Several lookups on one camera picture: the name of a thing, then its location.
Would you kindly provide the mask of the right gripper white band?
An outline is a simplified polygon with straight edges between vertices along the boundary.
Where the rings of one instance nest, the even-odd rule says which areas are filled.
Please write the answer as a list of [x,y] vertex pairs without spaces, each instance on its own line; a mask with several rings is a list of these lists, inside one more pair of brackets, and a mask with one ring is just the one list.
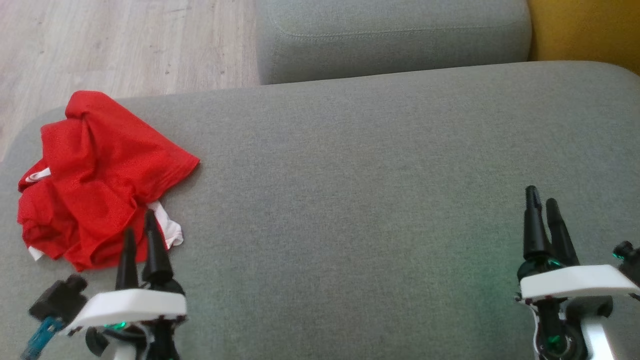
[[543,205],[537,187],[525,188],[523,215],[523,259],[550,256],[564,267],[526,276],[520,281],[516,301],[535,309],[543,321],[577,321],[582,317],[613,314],[614,296],[638,296],[639,260],[626,259],[619,266],[580,265],[558,201],[546,201],[547,237]]

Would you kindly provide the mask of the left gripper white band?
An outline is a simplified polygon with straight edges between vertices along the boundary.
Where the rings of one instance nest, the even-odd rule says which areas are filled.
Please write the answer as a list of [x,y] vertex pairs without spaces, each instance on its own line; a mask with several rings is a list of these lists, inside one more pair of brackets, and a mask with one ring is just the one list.
[[146,210],[144,221],[147,255],[142,280],[149,286],[138,288],[137,242],[134,230],[127,228],[116,274],[116,291],[92,296],[66,326],[66,333],[122,323],[180,322],[187,317],[185,291],[173,280],[174,272],[165,239],[153,210]]

